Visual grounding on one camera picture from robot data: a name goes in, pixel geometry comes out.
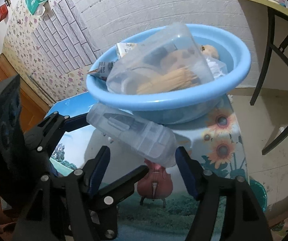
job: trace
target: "concrete floor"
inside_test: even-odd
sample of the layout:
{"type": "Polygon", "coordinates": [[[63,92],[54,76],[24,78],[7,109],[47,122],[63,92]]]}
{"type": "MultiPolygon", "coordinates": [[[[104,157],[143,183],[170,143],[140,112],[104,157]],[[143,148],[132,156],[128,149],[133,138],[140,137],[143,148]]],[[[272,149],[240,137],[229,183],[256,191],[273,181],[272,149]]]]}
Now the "concrete floor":
{"type": "Polygon", "coordinates": [[[288,125],[288,97],[233,96],[233,109],[241,128],[250,177],[259,181],[268,195],[268,210],[288,197],[288,137],[267,155],[262,149],[288,125]]]}

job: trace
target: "floral wallpaper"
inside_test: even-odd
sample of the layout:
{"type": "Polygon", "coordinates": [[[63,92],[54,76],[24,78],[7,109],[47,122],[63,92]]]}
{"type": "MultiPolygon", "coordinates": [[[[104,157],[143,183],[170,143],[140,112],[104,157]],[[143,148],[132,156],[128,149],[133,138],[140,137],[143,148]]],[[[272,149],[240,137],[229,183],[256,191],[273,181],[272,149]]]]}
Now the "floral wallpaper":
{"type": "MultiPolygon", "coordinates": [[[[61,0],[48,0],[50,8],[53,9],[59,1],[61,0]]],[[[89,66],[58,76],[47,64],[44,55],[31,38],[31,33],[41,18],[31,15],[25,0],[18,0],[14,10],[15,14],[11,16],[2,53],[25,82],[49,104],[51,104],[49,100],[32,84],[26,74],[33,74],[34,79],[56,101],[86,92],[84,77],[89,66]]]]}

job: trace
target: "clear plastic container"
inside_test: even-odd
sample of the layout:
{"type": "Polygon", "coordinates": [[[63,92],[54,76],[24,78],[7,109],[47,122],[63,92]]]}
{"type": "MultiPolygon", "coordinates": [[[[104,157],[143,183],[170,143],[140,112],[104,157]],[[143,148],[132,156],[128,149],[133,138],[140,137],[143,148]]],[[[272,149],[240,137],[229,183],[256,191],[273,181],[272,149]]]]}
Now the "clear plastic container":
{"type": "Polygon", "coordinates": [[[177,142],[171,129],[119,109],[95,104],[87,122],[140,156],[165,168],[173,167],[177,142]]]}
{"type": "Polygon", "coordinates": [[[118,94],[153,94],[213,81],[199,48],[186,25],[170,25],[115,63],[107,89],[118,94]]]}

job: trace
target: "sunflower print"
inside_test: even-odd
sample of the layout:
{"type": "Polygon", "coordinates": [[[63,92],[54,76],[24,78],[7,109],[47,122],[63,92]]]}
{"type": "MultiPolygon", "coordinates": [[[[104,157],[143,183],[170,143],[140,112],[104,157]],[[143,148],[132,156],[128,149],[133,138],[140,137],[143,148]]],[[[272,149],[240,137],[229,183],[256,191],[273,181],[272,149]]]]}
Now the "sunflower print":
{"type": "Polygon", "coordinates": [[[212,143],[212,151],[207,155],[211,161],[215,163],[215,169],[220,167],[220,164],[230,163],[235,151],[236,143],[230,139],[217,139],[212,143]]]}
{"type": "Polygon", "coordinates": [[[208,115],[208,120],[205,122],[209,132],[214,132],[216,135],[232,131],[233,125],[236,123],[236,116],[233,112],[225,109],[215,108],[208,115]]]}
{"type": "Polygon", "coordinates": [[[203,131],[202,139],[204,140],[204,143],[208,141],[212,141],[212,135],[210,134],[210,131],[208,129],[203,131]]]}

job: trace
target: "wall socket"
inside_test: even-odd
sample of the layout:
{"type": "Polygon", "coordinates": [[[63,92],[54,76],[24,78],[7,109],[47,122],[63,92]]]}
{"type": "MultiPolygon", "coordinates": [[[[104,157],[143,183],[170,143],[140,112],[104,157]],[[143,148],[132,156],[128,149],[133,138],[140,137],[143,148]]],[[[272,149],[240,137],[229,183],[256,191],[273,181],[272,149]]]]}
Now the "wall socket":
{"type": "Polygon", "coordinates": [[[11,5],[11,1],[10,0],[5,0],[5,4],[7,7],[9,7],[11,5]]]}

